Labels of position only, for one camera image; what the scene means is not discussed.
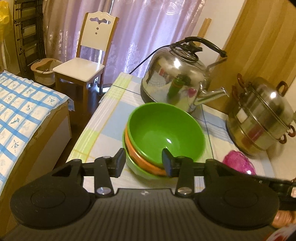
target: pot handle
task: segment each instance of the pot handle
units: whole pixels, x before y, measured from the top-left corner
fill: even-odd
[[[284,134],[283,136],[284,136],[284,139],[283,139],[283,140],[282,140],[281,138],[278,139],[279,143],[281,143],[281,144],[285,144],[285,143],[287,142],[287,137],[286,137],[286,135]]]
[[[279,89],[280,89],[282,86],[284,87],[284,89],[283,89],[283,91],[280,93],[280,92],[279,92]],[[284,95],[286,94],[287,90],[288,90],[288,84],[287,84],[286,82],[284,82],[284,81],[281,81],[281,82],[278,84],[278,86],[276,87],[276,91],[279,92],[281,96],[284,96]]]
[[[288,132],[288,135],[289,135],[290,137],[294,137],[294,136],[296,136],[296,131],[295,131],[294,126],[290,125],[290,129],[292,129],[293,132]]]
[[[235,87],[234,85],[232,86],[232,96],[239,103],[239,94],[237,91],[237,87]]]
[[[244,91],[247,93],[247,87],[246,84],[244,82],[244,80],[242,79],[242,75],[240,73],[237,74],[237,81],[239,83],[239,85],[244,89]]]

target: black power cord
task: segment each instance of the black power cord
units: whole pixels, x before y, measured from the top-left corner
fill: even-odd
[[[170,45],[165,45],[162,46],[160,48],[158,48],[157,50],[161,49],[161,48],[165,48],[165,47],[170,47]],[[157,50],[154,50],[146,59],[144,59],[136,68],[134,68],[129,74],[132,74],[137,68],[139,68],[147,59],[149,59],[151,57],[152,54],[154,54]]]

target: stacked bowls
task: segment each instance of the stacked bowls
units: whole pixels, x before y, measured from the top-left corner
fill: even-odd
[[[162,150],[197,161],[205,149],[205,137],[196,120],[185,111],[165,104],[147,103],[130,115],[123,134],[127,165],[146,179],[165,178]]]

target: green bowl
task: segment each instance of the green bowl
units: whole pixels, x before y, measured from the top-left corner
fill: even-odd
[[[205,136],[185,111],[165,103],[147,103],[129,116],[128,136],[136,151],[151,164],[163,167],[161,152],[197,161],[205,149]]]
[[[127,166],[138,176],[143,177],[147,180],[164,180],[164,179],[168,179],[168,177],[160,177],[160,176],[156,176],[153,175],[149,172],[146,172],[145,170],[141,169],[133,160],[132,158],[129,156],[128,151],[126,149],[126,144],[124,141],[124,132],[123,132],[123,137],[122,137],[122,146],[126,151],[126,164]]]

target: wooden door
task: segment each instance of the wooden door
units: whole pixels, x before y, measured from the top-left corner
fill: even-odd
[[[296,76],[296,8],[288,0],[247,0],[224,48],[228,60],[213,70],[210,90],[224,86],[231,94],[241,73],[245,81],[257,76],[274,87],[292,83]],[[224,113],[232,98],[222,97],[207,105]]]

